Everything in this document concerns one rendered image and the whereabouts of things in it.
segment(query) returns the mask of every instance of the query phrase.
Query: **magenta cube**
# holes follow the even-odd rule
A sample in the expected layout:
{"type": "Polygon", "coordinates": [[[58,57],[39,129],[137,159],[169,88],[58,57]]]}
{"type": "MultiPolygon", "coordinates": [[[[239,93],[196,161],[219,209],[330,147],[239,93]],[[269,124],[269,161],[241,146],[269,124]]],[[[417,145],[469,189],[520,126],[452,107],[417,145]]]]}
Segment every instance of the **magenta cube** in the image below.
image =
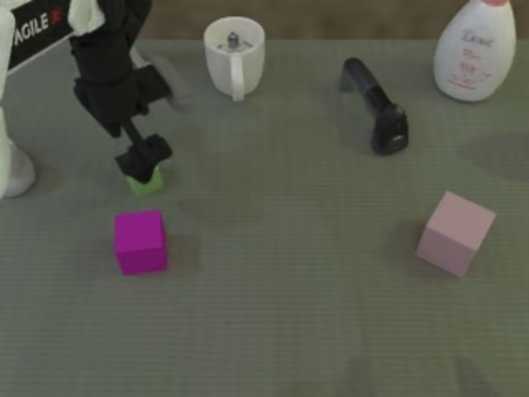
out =
{"type": "Polygon", "coordinates": [[[114,251],[124,275],[167,270],[165,229],[160,211],[118,214],[114,227],[114,251]]]}
{"type": "Polygon", "coordinates": [[[464,277],[495,218],[492,211],[446,192],[427,224],[417,255],[464,277]]]}

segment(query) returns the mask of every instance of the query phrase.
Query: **green cube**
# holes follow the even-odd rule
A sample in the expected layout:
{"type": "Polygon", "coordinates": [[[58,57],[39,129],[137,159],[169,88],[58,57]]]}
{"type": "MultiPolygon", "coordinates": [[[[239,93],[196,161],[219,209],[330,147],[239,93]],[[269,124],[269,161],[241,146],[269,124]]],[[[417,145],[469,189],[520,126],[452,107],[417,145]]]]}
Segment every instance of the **green cube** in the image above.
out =
{"type": "Polygon", "coordinates": [[[162,173],[160,172],[159,167],[156,167],[155,172],[152,175],[152,179],[148,184],[141,184],[131,177],[127,177],[126,181],[131,187],[132,192],[138,197],[148,196],[150,194],[156,193],[157,191],[162,190],[164,187],[164,180],[162,179],[162,173]]]}

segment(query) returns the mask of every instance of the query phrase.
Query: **lotion bottle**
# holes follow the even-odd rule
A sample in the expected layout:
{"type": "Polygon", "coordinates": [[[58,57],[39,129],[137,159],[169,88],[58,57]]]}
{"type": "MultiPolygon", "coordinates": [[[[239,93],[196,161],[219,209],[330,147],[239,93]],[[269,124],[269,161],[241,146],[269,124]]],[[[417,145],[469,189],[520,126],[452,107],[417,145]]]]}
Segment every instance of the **lotion bottle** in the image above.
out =
{"type": "Polygon", "coordinates": [[[509,0],[469,0],[443,32],[434,59],[439,90],[465,102],[490,97],[502,85],[516,53],[509,0]]]}

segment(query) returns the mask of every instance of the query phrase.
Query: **white mug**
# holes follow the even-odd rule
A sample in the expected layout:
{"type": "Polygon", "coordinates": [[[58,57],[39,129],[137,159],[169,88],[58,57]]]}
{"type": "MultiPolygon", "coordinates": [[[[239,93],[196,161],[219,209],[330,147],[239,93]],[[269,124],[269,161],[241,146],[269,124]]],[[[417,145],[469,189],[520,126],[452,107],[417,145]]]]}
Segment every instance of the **white mug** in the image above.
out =
{"type": "Polygon", "coordinates": [[[265,40],[263,27],[249,18],[226,17],[207,27],[207,68],[220,92],[240,102],[257,88],[265,66],[265,40]]]}

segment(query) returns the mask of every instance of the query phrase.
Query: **gray table surface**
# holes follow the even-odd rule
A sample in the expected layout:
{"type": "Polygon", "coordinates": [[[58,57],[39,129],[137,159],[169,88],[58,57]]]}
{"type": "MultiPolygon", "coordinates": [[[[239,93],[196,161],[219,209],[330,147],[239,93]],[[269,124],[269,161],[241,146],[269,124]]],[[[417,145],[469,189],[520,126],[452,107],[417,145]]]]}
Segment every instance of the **gray table surface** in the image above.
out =
{"type": "Polygon", "coordinates": [[[142,42],[194,91],[157,103],[167,189],[136,198],[76,103],[64,45],[9,81],[11,135],[39,182],[0,203],[0,395],[483,397],[529,393],[529,43],[488,101],[439,94],[431,41],[270,42],[234,104],[199,42],[142,42]],[[359,56],[407,110],[405,153],[336,90],[359,56]],[[414,256],[451,190],[498,213],[468,276],[414,256]],[[122,277],[115,213],[160,209],[167,274],[122,277]]]}

